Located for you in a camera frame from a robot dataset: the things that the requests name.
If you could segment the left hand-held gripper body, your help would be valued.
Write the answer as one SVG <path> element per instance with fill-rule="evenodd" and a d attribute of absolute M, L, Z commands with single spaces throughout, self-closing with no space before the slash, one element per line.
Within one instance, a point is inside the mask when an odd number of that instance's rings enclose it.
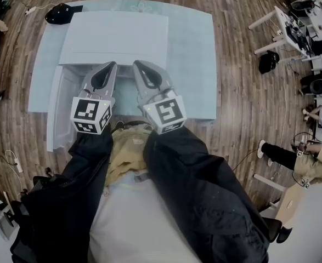
<path fill-rule="evenodd" d="M 70 120 L 75 131 L 101 134 L 112 116 L 115 99 L 109 100 L 74 97 Z"/>

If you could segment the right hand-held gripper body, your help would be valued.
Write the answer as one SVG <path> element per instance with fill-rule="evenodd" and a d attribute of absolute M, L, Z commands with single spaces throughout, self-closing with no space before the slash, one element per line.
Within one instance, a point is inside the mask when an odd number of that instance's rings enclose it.
<path fill-rule="evenodd" d="M 187 120 L 183 98 L 174 88 L 138 92 L 138 108 L 158 134 L 181 128 Z"/>

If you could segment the white microwave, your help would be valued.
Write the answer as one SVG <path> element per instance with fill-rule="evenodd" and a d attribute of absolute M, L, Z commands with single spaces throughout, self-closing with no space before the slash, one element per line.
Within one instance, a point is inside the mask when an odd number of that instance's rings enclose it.
<path fill-rule="evenodd" d="M 47 117 L 47 151 L 64 147 L 73 140 L 70 121 L 72 101 L 83 92 L 85 76 L 94 68 L 117 64 L 115 115 L 138 116 L 137 87 L 132 76 L 136 60 L 166 68 L 168 17 L 155 14 L 97 11 L 73 15 L 68 25 L 58 64 L 54 70 Z"/>

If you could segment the person's right forearm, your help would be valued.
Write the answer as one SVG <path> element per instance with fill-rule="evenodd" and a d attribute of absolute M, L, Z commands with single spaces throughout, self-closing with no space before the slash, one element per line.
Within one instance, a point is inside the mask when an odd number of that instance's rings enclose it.
<path fill-rule="evenodd" d="M 143 158 L 152 176 L 182 174 L 208 181 L 228 190 L 246 205 L 251 200 L 227 161 L 208 152 L 205 143 L 188 128 L 181 127 L 165 134 L 152 131 L 146 142 Z"/>

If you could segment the person's left forearm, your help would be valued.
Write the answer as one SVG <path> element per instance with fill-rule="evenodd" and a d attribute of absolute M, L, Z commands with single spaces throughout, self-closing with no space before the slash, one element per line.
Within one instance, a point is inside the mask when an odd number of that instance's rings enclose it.
<path fill-rule="evenodd" d="M 77 134 L 62 173 L 69 191 L 86 191 L 89 198 L 100 199 L 113 144 L 110 124 L 99 135 Z"/>

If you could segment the person's yellow trousers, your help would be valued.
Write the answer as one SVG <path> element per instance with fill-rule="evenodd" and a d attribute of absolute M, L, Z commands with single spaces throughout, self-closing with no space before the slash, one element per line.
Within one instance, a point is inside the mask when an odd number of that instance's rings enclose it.
<path fill-rule="evenodd" d="M 141 127 L 118 129 L 112 133 L 113 148 L 106 173 L 105 186 L 110 186 L 129 171 L 146 170 L 143 151 L 151 134 Z"/>

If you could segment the black bag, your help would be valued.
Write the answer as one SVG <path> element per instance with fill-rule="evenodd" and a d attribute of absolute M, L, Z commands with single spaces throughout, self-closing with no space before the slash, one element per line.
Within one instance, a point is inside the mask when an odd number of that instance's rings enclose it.
<path fill-rule="evenodd" d="M 267 50 L 267 52 L 259 58 L 259 72 L 263 75 L 276 68 L 280 61 L 280 56 L 277 52 Z"/>

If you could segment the person's white shirt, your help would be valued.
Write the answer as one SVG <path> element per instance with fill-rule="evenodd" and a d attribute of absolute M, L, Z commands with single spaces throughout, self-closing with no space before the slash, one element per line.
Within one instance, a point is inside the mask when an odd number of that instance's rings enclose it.
<path fill-rule="evenodd" d="M 88 263 L 201 263 L 146 171 L 129 171 L 103 190 Z"/>

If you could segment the black office chair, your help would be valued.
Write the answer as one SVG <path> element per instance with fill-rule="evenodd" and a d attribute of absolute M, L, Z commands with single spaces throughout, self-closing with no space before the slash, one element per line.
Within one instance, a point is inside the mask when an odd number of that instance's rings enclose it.
<path fill-rule="evenodd" d="M 316 75 L 305 76 L 300 80 L 301 89 L 298 92 L 302 95 L 322 95 L 322 71 Z"/>
<path fill-rule="evenodd" d="M 23 189 L 19 193 L 19 201 L 10 201 L 6 192 L 3 192 L 5 199 L 7 201 L 8 209 L 5 209 L 3 216 L 8 222 L 8 224 L 14 227 L 14 222 L 16 222 L 20 227 L 25 230 L 33 229 L 33 221 L 26 207 L 23 205 L 21 199 L 29 194 L 27 189 Z"/>
<path fill-rule="evenodd" d="M 277 244 L 284 243 L 292 232 L 292 228 L 286 228 L 287 224 L 293 217 L 288 212 L 278 212 L 272 207 L 261 210 L 261 217 L 268 226 L 269 241 Z"/>

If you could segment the white desk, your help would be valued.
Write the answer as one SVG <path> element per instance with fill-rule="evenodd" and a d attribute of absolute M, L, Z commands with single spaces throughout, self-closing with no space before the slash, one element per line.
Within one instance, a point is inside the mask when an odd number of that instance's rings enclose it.
<path fill-rule="evenodd" d="M 302 60 L 315 60 L 315 59 L 321 59 L 322 55 L 319 56 L 311 56 L 307 53 L 305 49 L 301 49 L 299 45 L 292 40 L 287 34 L 286 28 L 289 24 L 291 24 L 289 18 L 287 15 L 279 9 L 277 6 L 274 7 L 274 10 L 270 13 L 266 14 L 265 16 L 261 17 L 260 19 L 256 20 L 252 24 L 248 26 L 249 30 L 253 30 L 255 27 L 264 24 L 265 22 L 268 22 L 272 17 L 276 16 L 279 22 L 278 28 L 281 30 L 281 34 L 275 36 L 273 38 L 273 42 L 269 45 L 266 45 L 262 48 L 259 48 L 254 51 L 254 55 L 259 55 L 262 53 L 267 52 L 268 50 L 273 50 L 276 48 L 280 48 L 284 45 L 289 45 L 293 50 L 299 52 L 302 54 L 301 57 L 293 57 L 294 59 L 302 59 Z"/>

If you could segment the black electronic equipment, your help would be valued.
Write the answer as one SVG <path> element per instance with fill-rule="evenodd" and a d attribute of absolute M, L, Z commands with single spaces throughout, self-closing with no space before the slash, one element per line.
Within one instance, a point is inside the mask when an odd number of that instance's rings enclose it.
<path fill-rule="evenodd" d="M 309 32 L 305 25 L 295 26 L 293 24 L 288 24 L 285 27 L 285 30 L 287 36 L 298 45 L 300 50 L 304 50 L 306 52 L 311 51 Z"/>

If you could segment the white table frame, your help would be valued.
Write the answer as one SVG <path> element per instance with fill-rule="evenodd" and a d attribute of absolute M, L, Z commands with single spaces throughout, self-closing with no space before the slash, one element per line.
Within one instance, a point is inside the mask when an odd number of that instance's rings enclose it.
<path fill-rule="evenodd" d="M 254 174 L 253 177 L 256 180 L 258 180 L 258 181 L 260 181 L 260 182 L 262 182 L 262 183 L 264 183 L 264 184 L 272 187 L 273 190 L 276 190 L 276 191 L 280 191 L 281 192 L 281 198 L 279 199 L 279 201 L 277 201 L 276 203 L 274 203 L 272 201 L 269 201 L 270 207 L 272 209 L 274 209 L 276 212 L 278 212 L 279 209 L 280 209 L 280 207 L 281 207 L 282 198 L 285 197 L 285 193 L 286 193 L 287 188 L 284 187 L 284 186 L 281 186 L 281 185 L 277 184 L 276 182 L 271 181 L 270 179 L 267 179 L 267 178 L 265 178 L 265 177 L 263 177 L 261 175 L 258 175 L 258 174 Z"/>

